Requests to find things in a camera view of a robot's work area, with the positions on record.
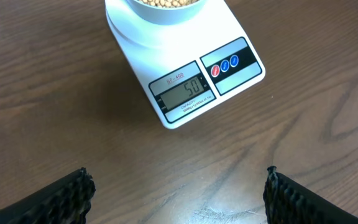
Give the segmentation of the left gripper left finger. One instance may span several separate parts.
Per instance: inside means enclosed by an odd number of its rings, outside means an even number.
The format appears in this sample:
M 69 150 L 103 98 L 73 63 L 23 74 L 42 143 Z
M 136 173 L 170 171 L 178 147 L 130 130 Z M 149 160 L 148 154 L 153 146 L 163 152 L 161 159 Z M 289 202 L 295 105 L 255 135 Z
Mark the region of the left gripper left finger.
M 85 224 L 96 187 L 82 167 L 0 210 L 0 224 Z

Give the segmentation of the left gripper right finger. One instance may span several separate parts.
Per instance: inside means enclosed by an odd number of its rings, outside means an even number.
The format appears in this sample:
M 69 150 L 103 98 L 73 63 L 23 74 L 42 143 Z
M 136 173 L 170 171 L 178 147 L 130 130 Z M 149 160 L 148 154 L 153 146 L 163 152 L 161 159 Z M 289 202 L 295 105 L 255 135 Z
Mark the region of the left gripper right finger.
M 291 178 L 267 168 L 263 200 L 268 224 L 358 224 L 358 218 L 308 190 Z

